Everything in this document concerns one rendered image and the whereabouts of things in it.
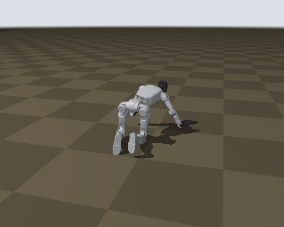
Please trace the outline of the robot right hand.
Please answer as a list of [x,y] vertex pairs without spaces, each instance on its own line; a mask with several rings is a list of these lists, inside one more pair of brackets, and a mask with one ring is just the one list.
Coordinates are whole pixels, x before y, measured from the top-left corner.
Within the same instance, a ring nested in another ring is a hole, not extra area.
[[189,123],[193,123],[194,124],[194,122],[193,121],[191,121],[191,120],[185,120],[185,121],[183,121],[183,122],[181,122],[182,124],[180,124],[180,127],[183,127],[185,124],[189,124]]

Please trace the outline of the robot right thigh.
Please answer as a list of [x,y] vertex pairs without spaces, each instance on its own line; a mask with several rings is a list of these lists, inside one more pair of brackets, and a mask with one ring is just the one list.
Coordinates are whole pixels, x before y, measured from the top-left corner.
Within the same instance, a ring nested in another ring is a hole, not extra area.
[[138,110],[140,116],[140,133],[147,136],[147,130],[149,126],[149,120],[151,116],[151,108],[148,105],[139,104]]

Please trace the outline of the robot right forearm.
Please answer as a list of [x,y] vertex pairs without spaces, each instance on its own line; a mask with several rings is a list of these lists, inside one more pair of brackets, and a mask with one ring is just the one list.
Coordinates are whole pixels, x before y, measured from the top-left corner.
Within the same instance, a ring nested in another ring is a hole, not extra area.
[[[174,108],[173,108],[173,109],[174,109]],[[174,109],[174,110],[175,110],[175,109]],[[175,112],[176,112],[176,110],[175,110]],[[172,115],[172,117],[173,117],[173,119],[175,120],[177,126],[178,126],[179,128],[181,128],[181,127],[180,127],[180,124],[182,124],[182,123],[181,123],[181,120],[180,120],[180,118],[179,118],[177,112],[176,112],[174,115]]]

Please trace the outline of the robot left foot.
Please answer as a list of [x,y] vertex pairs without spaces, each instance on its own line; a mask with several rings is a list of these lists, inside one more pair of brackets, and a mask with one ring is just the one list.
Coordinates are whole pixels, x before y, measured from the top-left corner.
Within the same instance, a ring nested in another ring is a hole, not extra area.
[[121,150],[121,138],[122,136],[120,134],[115,135],[115,140],[113,144],[113,154],[119,155]]

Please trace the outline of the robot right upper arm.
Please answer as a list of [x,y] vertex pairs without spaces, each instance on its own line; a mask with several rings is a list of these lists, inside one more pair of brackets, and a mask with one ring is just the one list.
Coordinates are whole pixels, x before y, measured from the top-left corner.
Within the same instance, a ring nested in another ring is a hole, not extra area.
[[175,112],[175,110],[173,109],[173,105],[172,105],[172,103],[171,103],[171,101],[170,101],[170,99],[169,99],[168,94],[162,92],[161,95],[160,95],[160,99],[161,99],[161,101],[164,101],[166,107],[169,109],[169,111],[168,111],[169,114],[170,114],[170,115],[174,115],[176,112]]

